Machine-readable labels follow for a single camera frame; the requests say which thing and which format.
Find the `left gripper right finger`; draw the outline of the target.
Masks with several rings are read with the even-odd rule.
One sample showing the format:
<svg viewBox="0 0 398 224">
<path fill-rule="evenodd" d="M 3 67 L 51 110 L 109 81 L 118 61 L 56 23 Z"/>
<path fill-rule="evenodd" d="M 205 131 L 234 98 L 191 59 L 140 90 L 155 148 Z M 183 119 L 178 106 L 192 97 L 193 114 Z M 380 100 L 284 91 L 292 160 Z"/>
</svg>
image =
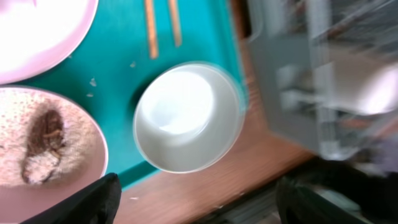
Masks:
<svg viewBox="0 0 398 224">
<path fill-rule="evenodd" d="M 364 222 L 307 186 L 287 177 L 277 183 L 276 204 L 282 223 L 360 224 Z"/>
</svg>

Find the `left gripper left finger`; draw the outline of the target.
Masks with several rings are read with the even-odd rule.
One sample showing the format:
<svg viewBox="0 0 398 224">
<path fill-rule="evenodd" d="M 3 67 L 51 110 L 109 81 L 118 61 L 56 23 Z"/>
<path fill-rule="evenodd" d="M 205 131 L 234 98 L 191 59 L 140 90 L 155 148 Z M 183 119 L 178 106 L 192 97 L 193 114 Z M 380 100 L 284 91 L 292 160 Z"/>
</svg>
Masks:
<svg viewBox="0 0 398 224">
<path fill-rule="evenodd" d="M 119 209 L 121 193 L 118 175 L 106 174 L 21 224 L 113 224 Z"/>
</svg>

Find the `pink bowl with rice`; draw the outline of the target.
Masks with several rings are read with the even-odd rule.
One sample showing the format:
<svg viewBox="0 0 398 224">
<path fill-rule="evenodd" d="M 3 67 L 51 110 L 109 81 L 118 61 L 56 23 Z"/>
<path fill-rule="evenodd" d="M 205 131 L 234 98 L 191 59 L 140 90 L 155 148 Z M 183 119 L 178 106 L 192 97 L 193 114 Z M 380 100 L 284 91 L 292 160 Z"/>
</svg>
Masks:
<svg viewBox="0 0 398 224">
<path fill-rule="evenodd" d="M 49 152 L 29 159 L 26 184 L 21 177 L 27 138 L 34 120 L 48 110 L 63 119 L 61 160 Z M 101 178 L 108 146 L 95 120 L 76 103 L 44 90 L 1 88 L 1 223 L 33 217 Z"/>
</svg>

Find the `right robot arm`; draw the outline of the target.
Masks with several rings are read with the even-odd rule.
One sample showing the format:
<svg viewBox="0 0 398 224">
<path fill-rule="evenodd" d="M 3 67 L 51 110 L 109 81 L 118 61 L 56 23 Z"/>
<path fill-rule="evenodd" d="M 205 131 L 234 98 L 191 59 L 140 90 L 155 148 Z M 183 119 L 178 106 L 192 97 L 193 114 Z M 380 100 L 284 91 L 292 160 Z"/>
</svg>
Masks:
<svg viewBox="0 0 398 224">
<path fill-rule="evenodd" d="M 315 160 L 278 181 L 276 204 L 282 223 L 397 223 L 397 174 Z"/>
</svg>

